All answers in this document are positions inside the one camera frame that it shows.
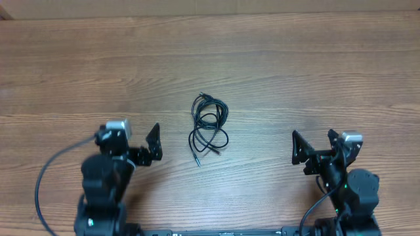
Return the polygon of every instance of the cable plug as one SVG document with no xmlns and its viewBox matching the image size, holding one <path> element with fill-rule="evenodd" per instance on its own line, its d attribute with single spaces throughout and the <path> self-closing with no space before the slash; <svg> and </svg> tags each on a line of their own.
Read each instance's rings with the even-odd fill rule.
<svg viewBox="0 0 420 236">
<path fill-rule="evenodd" d="M 196 153 L 193 152 L 192 155 L 194 155 L 194 159 L 196 160 L 196 163 L 197 163 L 198 167 L 201 167 L 200 160 L 198 159 Z"/>
</svg>

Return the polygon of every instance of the wall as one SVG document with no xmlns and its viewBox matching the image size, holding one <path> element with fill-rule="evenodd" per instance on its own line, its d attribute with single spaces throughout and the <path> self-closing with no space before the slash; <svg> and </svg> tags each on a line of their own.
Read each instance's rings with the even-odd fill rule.
<svg viewBox="0 0 420 236">
<path fill-rule="evenodd" d="M 6 19 L 417 10 L 420 0 L 0 0 Z"/>
</svg>

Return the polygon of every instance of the wooden table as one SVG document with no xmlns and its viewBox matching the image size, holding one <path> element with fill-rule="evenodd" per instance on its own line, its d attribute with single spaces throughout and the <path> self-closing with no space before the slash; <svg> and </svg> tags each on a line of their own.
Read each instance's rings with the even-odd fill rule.
<svg viewBox="0 0 420 236">
<path fill-rule="evenodd" d="M 198 168 L 187 137 L 200 91 L 228 104 L 230 143 Z M 136 146 L 161 124 L 163 159 L 138 168 L 125 196 L 144 229 L 297 225 L 322 194 L 292 166 L 291 133 L 325 149 L 334 128 L 364 135 L 350 167 L 380 176 L 384 235 L 420 230 L 419 12 L 2 21 L 0 103 L 2 235 L 46 235 L 33 204 L 41 167 L 124 117 Z M 80 164 L 96 151 L 44 175 L 41 210 L 59 235 L 74 234 Z M 333 215 L 326 201 L 308 224 Z"/>
</svg>

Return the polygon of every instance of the audio cable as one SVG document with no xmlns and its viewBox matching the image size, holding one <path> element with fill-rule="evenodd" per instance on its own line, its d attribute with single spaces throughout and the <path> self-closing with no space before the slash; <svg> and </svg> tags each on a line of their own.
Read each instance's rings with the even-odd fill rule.
<svg viewBox="0 0 420 236">
<path fill-rule="evenodd" d="M 201 115 L 201 112 L 207 107 L 215 105 L 216 106 L 216 113 L 206 113 L 205 115 Z M 229 108 L 228 106 L 222 102 L 219 99 L 215 99 L 212 96 L 200 93 L 199 96 L 194 100 L 191 107 L 191 116 L 194 120 L 194 129 L 191 131 L 189 137 L 188 137 L 188 144 L 190 145 L 190 149 L 192 152 L 192 155 L 194 156 L 194 159 L 196 160 L 196 163 L 199 167 L 201 167 L 200 160 L 197 157 L 196 152 L 203 152 L 207 148 L 211 151 L 214 151 L 217 154 L 220 154 L 220 152 L 217 150 L 217 148 L 223 148 L 229 143 L 229 136 L 228 134 L 222 129 L 222 126 L 226 122 L 229 114 Z M 216 118 L 215 122 L 209 122 L 204 121 L 203 118 L 207 116 L 213 116 Z M 205 130 L 214 130 L 213 136 L 210 140 L 206 140 L 203 135 L 200 132 L 200 129 Z M 218 131 L 221 131 L 226 136 L 226 142 L 221 145 L 217 146 L 215 144 L 212 144 L 213 139 L 215 138 Z M 203 146 L 202 149 L 198 149 L 196 146 L 196 140 Z"/>
</svg>

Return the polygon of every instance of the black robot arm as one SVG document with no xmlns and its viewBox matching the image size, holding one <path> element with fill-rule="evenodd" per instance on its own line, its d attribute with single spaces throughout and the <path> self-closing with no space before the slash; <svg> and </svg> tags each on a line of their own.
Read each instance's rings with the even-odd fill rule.
<svg viewBox="0 0 420 236">
<path fill-rule="evenodd" d="M 121 200 L 136 167 L 161 160 L 159 124 L 146 137 L 148 149 L 129 147 L 130 137 L 128 120 L 110 121 L 95 134 L 100 154 L 88 157 L 81 166 L 85 194 L 79 200 L 76 235 L 126 235 L 127 230 L 133 230 L 133 226 L 127 229 Z"/>
<path fill-rule="evenodd" d="M 319 174 L 337 213 L 336 218 L 319 219 L 315 228 L 321 235 L 381 235 L 373 215 L 379 203 L 379 177 L 364 169 L 347 172 L 356 160 L 363 137 L 354 131 L 328 132 L 331 150 L 315 151 L 295 130 L 292 163 L 305 163 L 306 175 Z"/>
</svg>

